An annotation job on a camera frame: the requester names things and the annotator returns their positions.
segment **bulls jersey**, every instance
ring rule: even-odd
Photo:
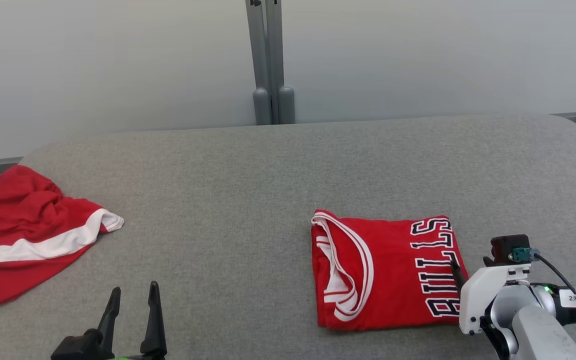
[[[450,262],[468,275],[447,216],[386,221],[316,210],[311,222],[318,325],[371,330],[459,322]]]

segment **red fabric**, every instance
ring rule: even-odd
[[[0,176],[0,246],[20,239],[42,242],[83,226],[99,209],[86,199],[64,196],[50,179],[26,166],[12,166]],[[103,224],[99,232],[106,232]],[[0,262],[0,304],[52,278],[91,246],[50,259]]]
[[[356,233],[366,250],[343,231],[343,226]],[[458,324],[459,300],[450,268],[451,258],[457,260],[466,279],[468,274],[447,216],[386,221],[338,218],[326,210],[316,210],[311,237],[319,326],[336,330],[377,330]],[[327,242],[334,247],[336,260],[348,276],[341,271],[337,272],[338,278],[331,276],[331,262],[323,251],[329,246]],[[342,282],[331,282],[331,277]],[[340,305],[340,299],[327,301],[334,296],[341,296],[341,300],[343,296],[348,297],[352,292],[351,280],[357,294],[356,303],[352,299],[345,305]],[[361,307],[362,291],[368,289],[363,307],[356,312]]]

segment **white wall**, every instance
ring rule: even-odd
[[[284,0],[298,122],[576,112],[576,1]]]
[[[254,125],[240,0],[0,0],[0,158],[100,132]]]

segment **gray table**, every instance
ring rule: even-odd
[[[316,324],[309,220],[450,216],[467,268],[530,236],[576,285],[576,124],[459,116],[128,132],[44,146],[22,164],[126,219],[60,274],[0,306],[0,359],[48,358],[122,289],[116,354],[162,296],[170,359],[495,359],[455,326],[334,333]],[[555,281],[542,265],[533,281]],[[576,341],[576,325],[567,326]]]

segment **white trim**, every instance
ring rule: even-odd
[[[328,221],[332,222],[336,227],[338,227],[341,231],[343,231],[354,243],[359,251],[359,255],[361,257],[361,265],[363,267],[363,279],[362,279],[362,287],[361,287],[361,294],[357,298],[357,290],[355,287],[355,281],[352,277],[348,276],[348,274],[343,271],[341,264],[339,263],[337,257],[337,249],[335,248],[334,239],[330,234],[330,229],[328,226]],[[339,299],[336,302],[334,308],[334,316],[343,322],[351,321],[352,319],[356,318],[357,315],[364,309],[366,305],[366,301],[368,300],[368,296],[370,296],[370,292],[373,288],[373,280],[375,277],[374,265],[373,265],[373,256],[371,255],[370,249],[368,249],[368,245],[361,238],[352,228],[349,228],[344,223],[339,221],[338,219],[334,218],[333,216],[327,214],[326,212],[315,212],[312,217],[311,223],[320,225],[326,235],[328,237],[328,241],[330,242],[331,248],[331,255],[334,260],[334,264],[337,266],[339,272],[343,273],[344,275],[348,276],[350,280],[351,290],[349,295],[346,299]]]
[[[338,303],[346,296],[345,293],[342,294],[327,294],[324,295],[324,303]]]
[[[330,248],[330,245],[329,244],[326,245],[324,243],[319,242],[320,238],[322,237],[323,236],[317,237],[317,248],[320,248],[321,251],[323,251],[324,255],[326,255],[328,261],[330,262],[330,278],[328,280],[328,285],[324,290],[324,294],[343,292],[343,295],[345,296],[348,293],[348,287],[346,283],[342,280],[341,276],[339,275],[339,271],[337,270],[337,268],[332,265],[333,264],[332,249]],[[324,296],[324,303],[334,303],[337,300],[326,301],[326,299],[333,299],[333,298],[337,299],[338,297],[341,298],[341,296],[332,296],[328,298]]]
[[[97,240],[101,224],[108,232],[118,230],[124,225],[124,219],[109,210],[99,209],[90,214],[83,226],[33,243],[19,239],[12,245],[0,245],[0,263],[45,260],[77,253]]]
[[[317,236],[317,238],[315,239],[315,241],[318,242],[318,243],[330,244],[330,240],[328,239],[327,236]]]

